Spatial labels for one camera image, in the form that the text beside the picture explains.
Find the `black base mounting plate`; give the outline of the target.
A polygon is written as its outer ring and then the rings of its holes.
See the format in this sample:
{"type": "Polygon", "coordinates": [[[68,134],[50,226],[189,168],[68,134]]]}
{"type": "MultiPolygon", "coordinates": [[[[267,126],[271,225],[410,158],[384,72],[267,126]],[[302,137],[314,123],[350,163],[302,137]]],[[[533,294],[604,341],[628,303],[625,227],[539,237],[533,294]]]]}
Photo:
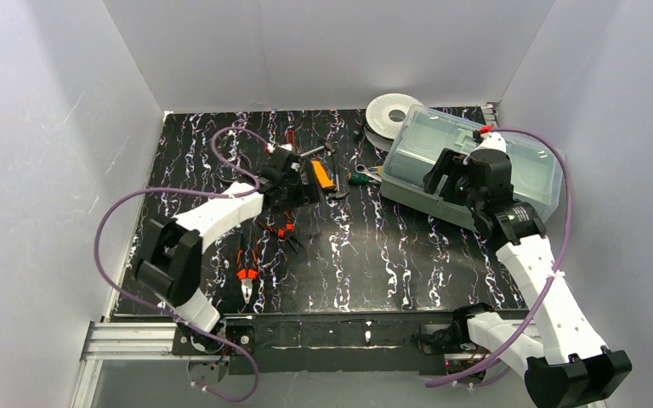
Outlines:
{"type": "Polygon", "coordinates": [[[440,376],[488,356],[489,347],[446,343],[448,311],[231,314],[220,332],[262,373],[415,371],[440,376]]]}

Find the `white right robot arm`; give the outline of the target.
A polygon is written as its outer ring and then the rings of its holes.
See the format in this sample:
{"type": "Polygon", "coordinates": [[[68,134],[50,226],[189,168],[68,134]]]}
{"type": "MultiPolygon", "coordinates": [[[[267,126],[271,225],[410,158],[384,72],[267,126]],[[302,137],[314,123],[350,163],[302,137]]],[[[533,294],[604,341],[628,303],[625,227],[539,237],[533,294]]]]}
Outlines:
{"type": "Polygon", "coordinates": [[[502,362],[518,373],[537,407],[580,407],[606,400],[632,371],[623,350],[611,350],[592,328],[554,258],[534,207],[514,198],[512,164],[501,150],[468,155],[444,149],[424,176],[424,190],[464,205],[474,226],[497,247],[529,309],[513,327],[490,306],[457,309],[449,338],[488,350],[480,363],[431,380],[428,387],[463,385],[502,362]]]}

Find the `translucent lid green toolbox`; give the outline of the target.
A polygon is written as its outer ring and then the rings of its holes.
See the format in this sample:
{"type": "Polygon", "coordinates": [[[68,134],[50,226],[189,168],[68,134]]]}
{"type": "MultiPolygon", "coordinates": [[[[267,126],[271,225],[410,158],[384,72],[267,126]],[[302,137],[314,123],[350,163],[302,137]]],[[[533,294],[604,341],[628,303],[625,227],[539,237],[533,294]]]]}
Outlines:
{"type": "Polygon", "coordinates": [[[484,133],[477,122],[421,105],[406,113],[382,167],[380,193],[465,229],[480,203],[530,204],[541,220],[559,205],[564,174],[542,142],[519,133],[484,133]]]}

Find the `orange black cutting pliers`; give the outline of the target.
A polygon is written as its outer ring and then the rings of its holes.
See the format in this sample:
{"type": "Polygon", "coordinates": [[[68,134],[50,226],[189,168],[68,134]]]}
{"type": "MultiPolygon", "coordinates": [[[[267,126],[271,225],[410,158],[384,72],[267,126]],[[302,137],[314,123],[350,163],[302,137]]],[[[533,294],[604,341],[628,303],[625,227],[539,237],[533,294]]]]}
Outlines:
{"type": "Polygon", "coordinates": [[[253,283],[258,279],[258,267],[255,263],[247,262],[248,251],[240,249],[237,253],[236,276],[240,281],[241,295],[244,304],[250,304],[253,296],[253,283]]]}

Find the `orange black needle-nose pliers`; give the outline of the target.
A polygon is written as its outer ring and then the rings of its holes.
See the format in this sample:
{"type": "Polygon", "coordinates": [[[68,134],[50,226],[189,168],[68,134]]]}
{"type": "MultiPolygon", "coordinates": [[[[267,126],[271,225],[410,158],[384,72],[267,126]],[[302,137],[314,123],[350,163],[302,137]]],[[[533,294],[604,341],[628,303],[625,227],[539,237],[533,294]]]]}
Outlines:
{"type": "Polygon", "coordinates": [[[295,225],[292,222],[287,222],[282,227],[275,228],[267,225],[262,221],[258,221],[257,225],[262,229],[275,236],[279,242],[286,243],[290,249],[298,253],[299,248],[304,248],[303,243],[298,239],[295,234],[295,225]]]}

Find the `white filament spool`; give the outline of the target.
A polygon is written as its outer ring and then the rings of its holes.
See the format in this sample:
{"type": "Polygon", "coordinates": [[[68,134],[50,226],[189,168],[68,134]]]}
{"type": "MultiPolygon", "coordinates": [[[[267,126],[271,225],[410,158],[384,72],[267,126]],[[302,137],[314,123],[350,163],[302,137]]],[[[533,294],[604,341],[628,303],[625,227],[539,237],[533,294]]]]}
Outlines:
{"type": "Polygon", "coordinates": [[[366,139],[378,150],[389,151],[399,135],[406,114],[414,105],[423,103],[403,93],[377,96],[366,107],[363,131],[366,139]]]}

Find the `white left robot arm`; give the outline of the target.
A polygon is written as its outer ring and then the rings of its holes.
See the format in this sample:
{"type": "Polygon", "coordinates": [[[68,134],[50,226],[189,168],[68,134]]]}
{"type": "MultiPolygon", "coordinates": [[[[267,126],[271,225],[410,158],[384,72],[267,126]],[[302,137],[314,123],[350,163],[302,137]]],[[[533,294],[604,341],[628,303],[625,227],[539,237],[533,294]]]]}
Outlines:
{"type": "Polygon", "coordinates": [[[244,174],[200,206],[171,218],[153,218],[144,227],[137,255],[135,280],[150,289],[172,311],[187,331],[189,341],[207,354],[224,349],[224,322],[201,289],[202,259],[224,234],[262,213],[283,213],[281,228],[260,228],[287,243],[295,237],[293,211],[321,199],[320,175],[315,166],[291,145],[270,147],[266,163],[256,173],[244,174]]]}

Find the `orange utility knife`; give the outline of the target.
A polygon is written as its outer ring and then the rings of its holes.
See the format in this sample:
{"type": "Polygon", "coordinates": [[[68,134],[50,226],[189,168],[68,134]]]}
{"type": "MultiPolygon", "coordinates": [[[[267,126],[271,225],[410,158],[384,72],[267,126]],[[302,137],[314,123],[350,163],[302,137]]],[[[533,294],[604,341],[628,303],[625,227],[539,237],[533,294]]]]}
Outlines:
{"type": "Polygon", "coordinates": [[[337,190],[337,186],[330,177],[327,170],[324,168],[323,164],[318,160],[312,160],[310,164],[321,190],[325,193],[335,192],[337,190]]]}

